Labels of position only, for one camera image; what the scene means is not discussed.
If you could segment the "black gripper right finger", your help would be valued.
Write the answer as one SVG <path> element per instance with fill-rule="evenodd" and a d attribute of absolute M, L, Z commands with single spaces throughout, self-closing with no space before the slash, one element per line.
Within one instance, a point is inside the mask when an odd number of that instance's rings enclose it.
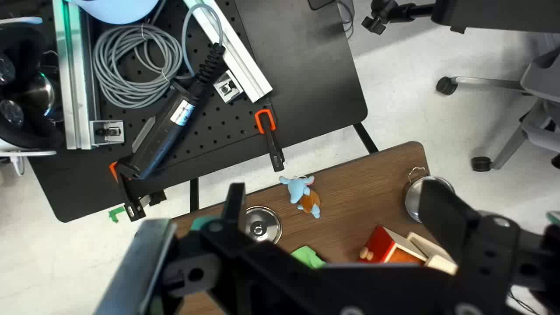
<path fill-rule="evenodd" d="M 497 213 L 477 211 L 437 180 L 420 194 L 420 220 L 458 264 L 463 278 L 509 278 L 519 227 Z"/>

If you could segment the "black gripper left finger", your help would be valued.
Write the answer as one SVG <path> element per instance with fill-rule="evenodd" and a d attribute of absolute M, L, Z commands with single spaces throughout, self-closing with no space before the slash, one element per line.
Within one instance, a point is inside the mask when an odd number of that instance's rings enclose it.
<path fill-rule="evenodd" d="M 264 253 L 257 252 L 257 243 L 245 234 L 245 185 L 234 182 L 227 189 L 227 196 L 220 215 L 201 229 L 204 269 L 218 274 L 222 267 L 239 264 L 252 273 L 267 271 Z"/>

